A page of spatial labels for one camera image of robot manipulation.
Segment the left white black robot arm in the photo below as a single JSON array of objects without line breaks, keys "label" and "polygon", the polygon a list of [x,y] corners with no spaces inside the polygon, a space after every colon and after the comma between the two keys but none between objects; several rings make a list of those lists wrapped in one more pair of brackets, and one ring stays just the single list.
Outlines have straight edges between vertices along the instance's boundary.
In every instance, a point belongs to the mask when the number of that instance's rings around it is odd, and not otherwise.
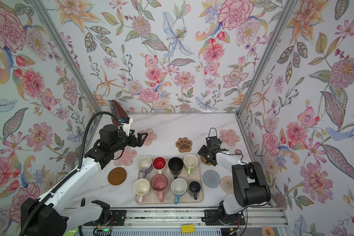
[{"label": "left white black robot arm", "polygon": [[86,223],[106,224],[112,220],[110,205],[100,200],[71,211],[65,207],[92,177],[114,160],[116,152],[126,147],[142,147],[148,134],[114,124],[104,126],[99,134],[93,148],[83,153],[72,172],[37,199],[28,198],[22,203],[20,235],[62,236]]}]

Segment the white multicolour zigzag coaster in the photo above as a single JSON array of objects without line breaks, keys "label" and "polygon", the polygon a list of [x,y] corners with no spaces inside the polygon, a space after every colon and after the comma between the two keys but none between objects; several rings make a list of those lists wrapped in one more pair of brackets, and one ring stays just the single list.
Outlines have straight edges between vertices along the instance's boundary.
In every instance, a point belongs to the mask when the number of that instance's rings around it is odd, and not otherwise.
[{"label": "white multicolour zigzag coaster", "polygon": [[234,193],[233,178],[231,176],[224,176],[221,179],[220,186],[226,194],[232,195]]}]

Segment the woven rattan round coaster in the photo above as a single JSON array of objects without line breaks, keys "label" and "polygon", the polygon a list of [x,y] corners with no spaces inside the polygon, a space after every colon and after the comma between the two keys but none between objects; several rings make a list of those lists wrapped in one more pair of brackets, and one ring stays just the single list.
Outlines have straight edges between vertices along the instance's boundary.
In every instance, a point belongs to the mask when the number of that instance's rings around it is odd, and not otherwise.
[{"label": "woven rattan round coaster", "polygon": [[210,162],[208,162],[204,157],[200,156],[200,160],[203,164],[207,165],[207,166],[211,166],[212,164]]}]

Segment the grey-blue woven round coaster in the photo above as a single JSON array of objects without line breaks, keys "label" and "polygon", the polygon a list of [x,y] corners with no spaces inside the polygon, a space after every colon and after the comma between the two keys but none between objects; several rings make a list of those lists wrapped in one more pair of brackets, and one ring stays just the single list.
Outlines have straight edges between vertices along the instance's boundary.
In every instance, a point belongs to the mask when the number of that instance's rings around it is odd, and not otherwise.
[{"label": "grey-blue woven round coaster", "polygon": [[202,180],[209,188],[217,188],[220,185],[220,175],[214,170],[207,170],[203,173]]}]

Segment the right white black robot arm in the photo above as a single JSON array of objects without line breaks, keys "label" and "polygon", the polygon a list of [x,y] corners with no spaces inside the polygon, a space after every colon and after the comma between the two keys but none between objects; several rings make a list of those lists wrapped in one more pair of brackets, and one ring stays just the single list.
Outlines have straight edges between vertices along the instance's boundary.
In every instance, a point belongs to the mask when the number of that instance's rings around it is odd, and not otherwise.
[{"label": "right white black robot arm", "polygon": [[228,224],[240,212],[252,206],[265,206],[271,200],[271,192],[259,162],[246,162],[242,151],[229,153],[221,148],[216,136],[206,138],[206,144],[198,151],[207,163],[220,165],[232,173],[234,195],[219,203],[218,219]]}]

